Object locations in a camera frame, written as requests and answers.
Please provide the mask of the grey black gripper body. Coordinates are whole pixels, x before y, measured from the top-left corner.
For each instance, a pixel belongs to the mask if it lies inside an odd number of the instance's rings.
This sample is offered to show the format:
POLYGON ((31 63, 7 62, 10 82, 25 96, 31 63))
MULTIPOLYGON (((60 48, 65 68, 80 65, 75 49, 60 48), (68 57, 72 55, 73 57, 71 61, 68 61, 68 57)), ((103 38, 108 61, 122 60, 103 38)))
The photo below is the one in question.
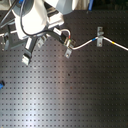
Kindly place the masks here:
POLYGON ((11 49, 18 47, 29 37, 48 34, 59 38, 61 36, 61 31, 57 30, 56 26, 62 25, 64 23, 64 19, 61 14, 55 14, 51 17, 47 17, 46 23, 43 23, 42 19, 37 20, 34 17, 28 18, 19 16, 14 19, 14 23, 16 27, 15 32, 18 34, 20 41, 12 43, 10 45, 11 49))

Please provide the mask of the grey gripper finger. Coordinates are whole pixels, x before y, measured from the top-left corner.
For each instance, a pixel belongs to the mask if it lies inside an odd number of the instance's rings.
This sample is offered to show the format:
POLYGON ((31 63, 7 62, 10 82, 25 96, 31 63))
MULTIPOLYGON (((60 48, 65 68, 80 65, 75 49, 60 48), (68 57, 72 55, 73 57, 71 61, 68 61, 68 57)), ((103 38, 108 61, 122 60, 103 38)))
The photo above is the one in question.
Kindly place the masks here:
POLYGON ((41 48, 41 47, 44 45, 44 43, 46 42, 46 40, 47 40, 47 37, 46 37, 46 36, 39 37, 39 38, 37 39, 37 41, 36 41, 36 45, 37 45, 39 48, 41 48))
POLYGON ((30 44, 29 48, 25 49, 25 53, 22 56, 22 62, 24 64, 28 65, 30 63, 31 58, 32 58, 33 49, 34 49, 34 44, 33 43, 30 44))

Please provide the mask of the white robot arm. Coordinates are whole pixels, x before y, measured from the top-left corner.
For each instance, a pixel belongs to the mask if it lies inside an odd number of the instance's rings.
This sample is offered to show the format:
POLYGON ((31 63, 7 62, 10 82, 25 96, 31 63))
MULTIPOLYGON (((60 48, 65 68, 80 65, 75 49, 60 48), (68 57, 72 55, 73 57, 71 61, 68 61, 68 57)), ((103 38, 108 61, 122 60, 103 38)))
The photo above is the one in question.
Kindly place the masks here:
POLYGON ((73 47, 70 37, 57 29, 64 23, 63 16, 76 7, 74 0, 21 0, 12 10, 16 32, 20 40, 27 40, 22 62, 28 65, 35 45, 41 47, 49 36, 68 49, 73 47))

